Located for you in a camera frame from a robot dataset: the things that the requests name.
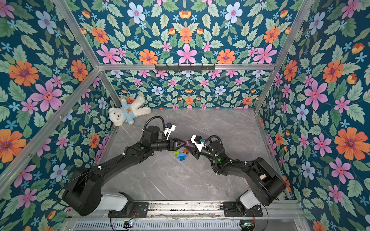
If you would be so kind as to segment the light blue long lego brick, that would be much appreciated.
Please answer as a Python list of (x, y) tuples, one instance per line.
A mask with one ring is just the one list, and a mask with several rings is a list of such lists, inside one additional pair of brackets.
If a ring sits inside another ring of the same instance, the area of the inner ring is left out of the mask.
[(179, 153), (179, 154), (177, 154), (177, 159), (179, 160), (179, 161), (185, 161), (186, 160), (186, 158), (187, 158), (187, 156), (188, 156), (188, 154), (187, 153)]

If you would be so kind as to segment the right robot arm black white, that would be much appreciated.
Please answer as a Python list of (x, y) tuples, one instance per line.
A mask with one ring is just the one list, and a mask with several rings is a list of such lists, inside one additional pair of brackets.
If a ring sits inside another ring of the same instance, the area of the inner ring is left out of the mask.
[(244, 209), (269, 206), (287, 187), (280, 174), (263, 158), (251, 161), (229, 158), (221, 138), (216, 135), (207, 139), (194, 135), (185, 141), (185, 148), (196, 159), (208, 158), (216, 175), (238, 176), (246, 180), (249, 190), (236, 200)]

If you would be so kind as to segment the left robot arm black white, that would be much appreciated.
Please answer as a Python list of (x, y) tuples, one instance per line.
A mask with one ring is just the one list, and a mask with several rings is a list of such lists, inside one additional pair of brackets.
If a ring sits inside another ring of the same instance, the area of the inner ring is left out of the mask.
[(165, 124), (160, 116), (151, 118), (151, 120), (155, 119), (159, 119), (162, 126), (151, 126), (146, 122), (140, 140), (125, 147), (122, 154), (94, 167), (77, 168), (70, 182), (64, 187), (62, 195), (64, 205), (71, 207), (81, 216), (89, 215), (99, 209), (123, 209), (128, 202), (128, 196), (124, 193), (104, 195), (102, 187), (124, 170), (142, 163), (155, 152), (177, 151), (187, 144), (184, 140), (170, 137), (175, 125)]

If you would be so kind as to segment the white teddy bear blue shirt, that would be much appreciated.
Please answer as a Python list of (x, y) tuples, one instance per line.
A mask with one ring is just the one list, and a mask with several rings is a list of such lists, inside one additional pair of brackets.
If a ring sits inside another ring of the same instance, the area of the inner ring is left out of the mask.
[(108, 111), (109, 119), (115, 127), (120, 127), (125, 123), (133, 125), (136, 117), (151, 113), (151, 108), (144, 106), (145, 99), (141, 95), (137, 96), (131, 104), (126, 99), (121, 99), (120, 103), (120, 108), (112, 107)]

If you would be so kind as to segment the white ventilation grille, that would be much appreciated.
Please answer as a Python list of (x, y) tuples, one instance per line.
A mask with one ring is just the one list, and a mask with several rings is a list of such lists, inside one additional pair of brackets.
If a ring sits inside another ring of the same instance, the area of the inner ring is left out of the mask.
[(74, 231), (240, 231), (234, 220), (79, 221)]

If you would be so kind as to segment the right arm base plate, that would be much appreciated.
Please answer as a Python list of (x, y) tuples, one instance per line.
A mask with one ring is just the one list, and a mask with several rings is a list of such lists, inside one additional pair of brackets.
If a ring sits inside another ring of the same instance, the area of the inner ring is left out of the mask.
[(225, 217), (262, 217), (263, 210), (260, 205), (256, 205), (250, 209), (245, 208), (240, 202), (230, 201), (223, 202), (219, 210), (224, 212)]

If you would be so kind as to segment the black hook rail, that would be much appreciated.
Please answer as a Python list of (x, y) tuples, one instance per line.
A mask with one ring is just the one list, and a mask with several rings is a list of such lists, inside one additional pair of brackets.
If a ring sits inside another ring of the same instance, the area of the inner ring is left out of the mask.
[(205, 64), (159, 64), (154, 65), (156, 71), (214, 71), (215, 65)]

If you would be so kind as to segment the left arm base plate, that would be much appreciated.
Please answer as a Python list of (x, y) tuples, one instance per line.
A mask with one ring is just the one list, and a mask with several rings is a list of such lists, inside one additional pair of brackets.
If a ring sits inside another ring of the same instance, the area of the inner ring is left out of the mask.
[(148, 213), (148, 202), (129, 202), (120, 211), (110, 211), (109, 218), (146, 218)]

